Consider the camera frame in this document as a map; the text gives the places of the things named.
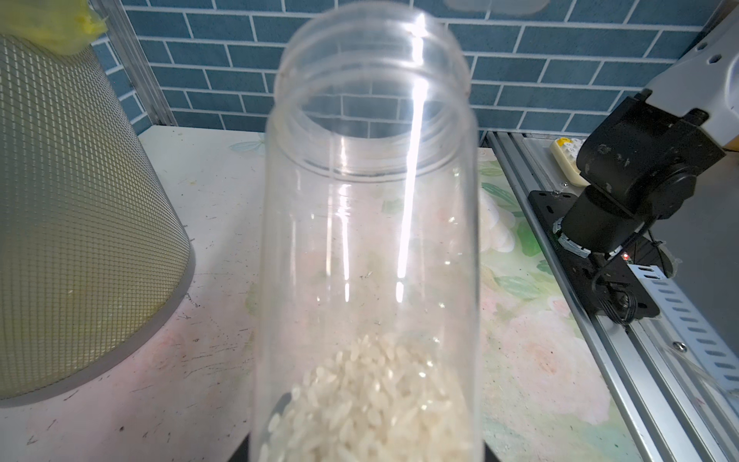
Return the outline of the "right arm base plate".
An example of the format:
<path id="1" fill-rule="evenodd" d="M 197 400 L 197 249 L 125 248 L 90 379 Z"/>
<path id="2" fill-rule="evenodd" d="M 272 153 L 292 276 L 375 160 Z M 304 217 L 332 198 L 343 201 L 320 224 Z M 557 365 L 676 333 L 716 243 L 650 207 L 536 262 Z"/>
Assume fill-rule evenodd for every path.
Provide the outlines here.
<path id="1" fill-rule="evenodd" d="M 658 304 L 631 271 L 622 251 L 608 256 L 588 254 L 565 239 L 562 221 L 576 200 L 574 194 L 567 192 L 528 194 L 532 211 L 577 301 L 588 314 L 605 315 L 617 325 L 658 317 L 661 314 Z"/>

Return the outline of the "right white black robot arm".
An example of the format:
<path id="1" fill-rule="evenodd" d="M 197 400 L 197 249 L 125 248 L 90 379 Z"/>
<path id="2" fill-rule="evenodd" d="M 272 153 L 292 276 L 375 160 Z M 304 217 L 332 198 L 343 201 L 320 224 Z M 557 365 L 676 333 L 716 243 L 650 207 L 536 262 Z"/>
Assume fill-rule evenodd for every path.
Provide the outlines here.
<path id="1" fill-rule="evenodd" d="M 626 98 L 577 155 L 588 185 L 552 229 L 587 257 L 626 248 L 694 194 L 738 135 L 738 13 Z"/>

